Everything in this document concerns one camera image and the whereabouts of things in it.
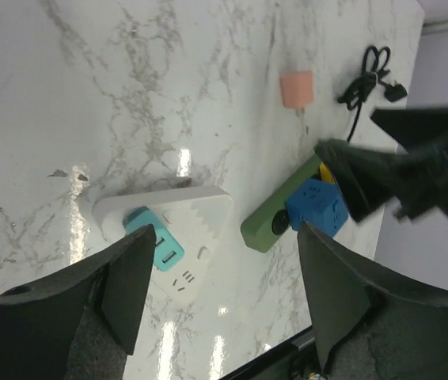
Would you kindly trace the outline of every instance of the black hole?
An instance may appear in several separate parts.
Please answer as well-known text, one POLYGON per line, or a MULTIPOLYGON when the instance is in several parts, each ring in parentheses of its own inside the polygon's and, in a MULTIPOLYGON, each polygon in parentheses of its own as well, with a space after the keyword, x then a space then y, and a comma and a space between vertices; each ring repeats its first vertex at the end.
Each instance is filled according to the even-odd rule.
POLYGON ((5 291, 1 295, 21 295, 32 290, 29 285, 20 285, 19 287, 12 287, 8 291, 5 291))
POLYGON ((271 221, 271 231, 277 236, 282 235, 289 228, 289 224, 289 213, 287 210, 280 210, 271 221))

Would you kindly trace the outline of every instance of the blue cube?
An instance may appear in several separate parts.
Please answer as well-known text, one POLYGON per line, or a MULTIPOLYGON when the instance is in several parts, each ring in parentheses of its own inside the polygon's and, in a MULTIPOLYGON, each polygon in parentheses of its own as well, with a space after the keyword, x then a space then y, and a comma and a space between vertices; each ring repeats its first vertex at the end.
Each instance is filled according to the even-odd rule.
POLYGON ((336 184, 308 179, 286 202, 290 225, 299 231, 302 223, 313 224, 334 237, 349 217, 336 184))

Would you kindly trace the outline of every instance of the green block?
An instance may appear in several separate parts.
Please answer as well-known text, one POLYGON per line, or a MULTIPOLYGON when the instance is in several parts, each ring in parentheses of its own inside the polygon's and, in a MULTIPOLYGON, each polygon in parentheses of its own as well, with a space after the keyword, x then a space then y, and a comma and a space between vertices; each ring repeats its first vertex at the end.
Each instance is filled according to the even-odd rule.
POLYGON ((255 210, 240 227, 245 244, 266 253, 282 234, 274 234, 273 218, 286 210, 287 199, 309 178, 319 173, 321 160, 314 155, 290 176, 268 199, 255 210))

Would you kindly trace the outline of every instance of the marble countertop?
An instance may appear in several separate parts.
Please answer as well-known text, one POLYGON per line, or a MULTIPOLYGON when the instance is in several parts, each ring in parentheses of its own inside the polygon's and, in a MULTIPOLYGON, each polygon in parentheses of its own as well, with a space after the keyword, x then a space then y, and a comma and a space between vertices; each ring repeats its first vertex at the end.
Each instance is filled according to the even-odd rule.
MULTIPOLYGON (((106 246, 79 204, 218 184, 236 210, 187 308, 151 284, 125 379, 217 379, 310 325, 294 233, 267 254, 241 222, 310 155, 345 135, 335 102, 368 44, 408 86, 414 0, 0 0, 0 292, 106 246), (315 103, 282 107, 279 73, 313 70, 315 103)), ((367 118, 355 142, 391 147, 367 118)), ((382 213, 337 239, 374 256, 382 213)))

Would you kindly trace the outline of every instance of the yellow block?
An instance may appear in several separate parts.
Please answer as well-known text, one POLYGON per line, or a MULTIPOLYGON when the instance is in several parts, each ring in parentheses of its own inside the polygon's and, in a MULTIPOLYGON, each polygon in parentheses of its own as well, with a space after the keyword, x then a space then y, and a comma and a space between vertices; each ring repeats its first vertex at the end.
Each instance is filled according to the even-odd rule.
POLYGON ((319 173, 321 173, 321 179, 324 182, 329 182, 330 184, 335 184, 335 178, 333 178, 332 173, 329 171, 325 164, 319 165, 319 173))

